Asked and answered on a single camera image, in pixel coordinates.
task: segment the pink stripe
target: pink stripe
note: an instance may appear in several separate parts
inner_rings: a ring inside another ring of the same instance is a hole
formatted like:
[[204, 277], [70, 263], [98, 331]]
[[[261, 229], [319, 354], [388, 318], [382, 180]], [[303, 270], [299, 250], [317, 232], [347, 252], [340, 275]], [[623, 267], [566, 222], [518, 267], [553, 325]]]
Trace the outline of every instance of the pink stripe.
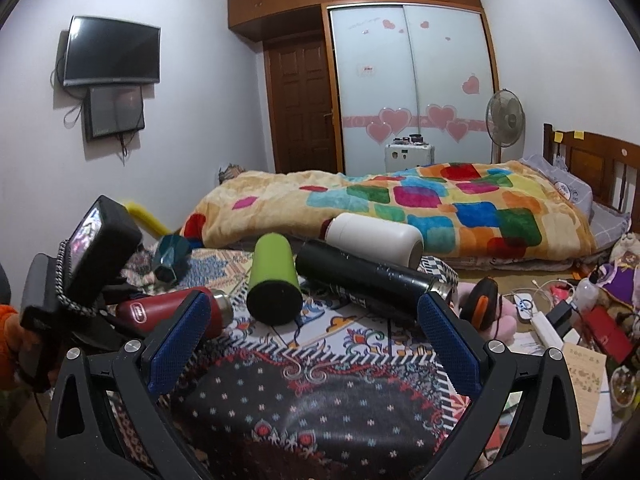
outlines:
[[[418, 120], [420, 121], [421, 128], [437, 128], [437, 126], [431, 121], [431, 119], [422, 115], [419, 117], [411, 116], [409, 122], [409, 128], [416, 128], [418, 126]], [[466, 123], [470, 132], [486, 132], [486, 123], [479, 119], [456, 119], [459, 123]], [[342, 118], [343, 128], [366, 128], [368, 124], [382, 124], [382, 121], [377, 115], [366, 116], [346, 116]]]

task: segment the wooden headboard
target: wooden headboard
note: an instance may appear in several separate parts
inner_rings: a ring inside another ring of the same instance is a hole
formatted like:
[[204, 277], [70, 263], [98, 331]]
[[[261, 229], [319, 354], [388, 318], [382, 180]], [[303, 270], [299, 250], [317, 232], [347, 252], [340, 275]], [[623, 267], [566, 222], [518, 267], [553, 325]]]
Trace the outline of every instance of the wooden headboard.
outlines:
[[545, 159], [552, 164], [562, 153], [569, 172], [591, 186], [593, 199], [619, 212], [630, 211], [632, 230], [640, 232], [640, 146], [589, 132], [583, 139], [573, 131], [563, 132], [560, 142], [555, 137], [553, 126], [545, 124]]

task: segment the green cup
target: green cup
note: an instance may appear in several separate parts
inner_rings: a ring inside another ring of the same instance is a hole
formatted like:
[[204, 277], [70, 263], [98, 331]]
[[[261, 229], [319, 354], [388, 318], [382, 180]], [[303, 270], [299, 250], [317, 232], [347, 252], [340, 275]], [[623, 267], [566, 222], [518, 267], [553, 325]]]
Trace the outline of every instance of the green cup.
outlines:
[[246, 307], [267, 325], [287, 324], [300, 313], [302, 293], [291, 246], [284, 236], [268, 233], [257, 241]]

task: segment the door frame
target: door frame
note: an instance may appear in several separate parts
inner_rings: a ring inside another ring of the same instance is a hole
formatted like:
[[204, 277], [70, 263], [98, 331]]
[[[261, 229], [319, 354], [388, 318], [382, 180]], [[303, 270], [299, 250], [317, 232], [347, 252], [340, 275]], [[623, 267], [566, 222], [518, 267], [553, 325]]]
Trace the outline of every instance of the door frame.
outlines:
[[[481, 7], [437, 2], [435, 0], [343, 0], [340, 2], [329, 2], [321, 4], [322, 7], [322, 25], [324, 26], [324, 43], [326, 47], [327, 62], [329, 65], [329, 86], [331, 89], [331, 104], [334, 115], [332, 117], [332, 124], [334, 126], [334, 141], [335, 141], [335, 156], [336, 165], [340, 173], [344, 172], [344, 151], [342, 149], [342, 113], [340, 111], [340, 95], [338, 94], [338, 75], [337, 66], [335, 64], [335, 50], [334, 50], [334, 35], [331, 30], [331, 18], [329, 11], [337, 7], [357, 7], [366, 5], [427, 5], [435, 7], [449, 7], [451, 9], [463, 9], [477, 12], [480, 15], [482, 21], [482, 28], [484, 28], [484, 37], [486, 38], [486, 46], [489, 54], [489, 64], [491, 66], [491, 74], [494, 84], [494, 93], [500, 89], [500, 83], [498, 82], [498, 67], [495, 62], [494, 44], [491, 39], [491, 33], [489, 32], [489, 23], [486, 19], [484, 9]], [[493, 142], [491, 143], [491, 160], [494, 163], [500, 163], [500, 150]]]
[[[271, 49], [278, 47], [283, 43], [288, 43], [293, 40], [306, 40], [308, 38], [318, 38], [320, 40], [324, 40], [325, 35], [324, 32], [320, 29], [318, 30], [310, 30], [308, 32], [297, 32], [295, 34], [289, 34], [287, 36], [282, 36], [280, 38], [274, 38], [273, 40], [266, 40], [262, 42], [262, 52], [264, 54], [264, 78], [267, 83], [267, 104], [269, 107], [269, 126], [271, 128], [271, 146], [273, 148], [273, 163], [275, 166], [276, 173], [282, 172], [282, 164], [280, 161], [280, 156], [278, 154], [278, 139], [276, 138], [276, 108], [273, 102], [273, 81], [271, 80]], [[324, 45], [324, 50], [328, 52], [327, 45]], [[329, 82], [330, 89], [331, 86], [331, 77], [332, 77], [332, 69], [328, 64], [329, 70]], [[342, 171], [342, 167], [338, 165], [338, 171]]]

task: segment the white tumbler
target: white tumbler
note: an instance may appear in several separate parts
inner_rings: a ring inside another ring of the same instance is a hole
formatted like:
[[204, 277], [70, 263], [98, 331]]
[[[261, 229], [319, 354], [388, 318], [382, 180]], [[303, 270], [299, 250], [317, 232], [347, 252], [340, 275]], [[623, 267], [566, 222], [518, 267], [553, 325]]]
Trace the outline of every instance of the white tumbler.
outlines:
[[417, 269], [422, 258], [422, 234], [416, 227], [371, 216], [339, 214], [324, 240], [361, 258], [410, 269]]

